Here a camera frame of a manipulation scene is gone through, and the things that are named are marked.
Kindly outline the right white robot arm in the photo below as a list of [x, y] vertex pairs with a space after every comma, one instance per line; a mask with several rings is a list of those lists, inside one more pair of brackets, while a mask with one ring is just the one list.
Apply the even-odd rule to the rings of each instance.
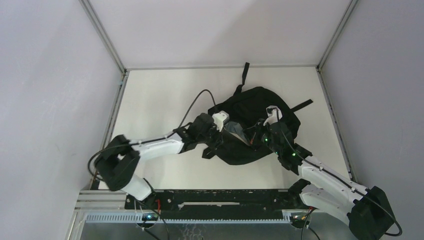
[[381, 188], [369, 188], [344, 177], [295, 143], [277, 106], [268, 106], [266, 113], [267, 118], [259, 121], [259, 139], [286, 170], [299, 176], [289, 194], [293, 207], [306, 205], [331, 215], [346, 224], [358, 240], [402, 235], [402, 227]]

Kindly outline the black student backpack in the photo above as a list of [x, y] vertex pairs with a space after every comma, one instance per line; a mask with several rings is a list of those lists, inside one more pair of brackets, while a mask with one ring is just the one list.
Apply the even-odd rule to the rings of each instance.
[[242, 73], [242, 82], [237, 86], [234, 94], [227, 100], [210, 108], [209, 115], [225, 111], [229, 114], [229, 121], [224, 125], [222, 131], [222, 144], [214, 148], [205, 148], [202, 158], [211, 159], [218, 157], [229, 165], [245, 165], [255, 162], [266, 156], [255, 156], [253, 150], [254, 127], [258, 120], [266, 119], [268, 106], [278, 107], [282, 114], [282, 121], [288, 126], [294, 139], [295, 156], [278, 156], [281, 165], [288, 170], [297, 169], [302, 164], [303, 159], [311, 153], [302, 149], [295, 138], [301, 125], [295, 112], [313, 103], [308, 99], [294, 107], [289, 107], [284, 100], [275, 92], [257, 86], [249, 90], [243, 90], [246, 83], [250, 63], [246, 62]]

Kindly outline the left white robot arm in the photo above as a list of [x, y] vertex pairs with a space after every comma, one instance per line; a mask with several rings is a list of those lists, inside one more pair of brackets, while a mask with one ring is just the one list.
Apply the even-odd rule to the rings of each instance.
[[211, 149], [221, 145], [222, 131], [229, 118], [225, 111], [213, 115], [201, 113], [193, 122], [153, 139], [131, 140], [123, 134], [118, 135], [91, 157], [89, 165], [95, 168], [110, 191], [124, 191], [143, 208], [149, 209], [155, 205], [157, 196], [149, 183], [136, 175], [138, 165], [194, 150], [198, 144], [206, 144]]

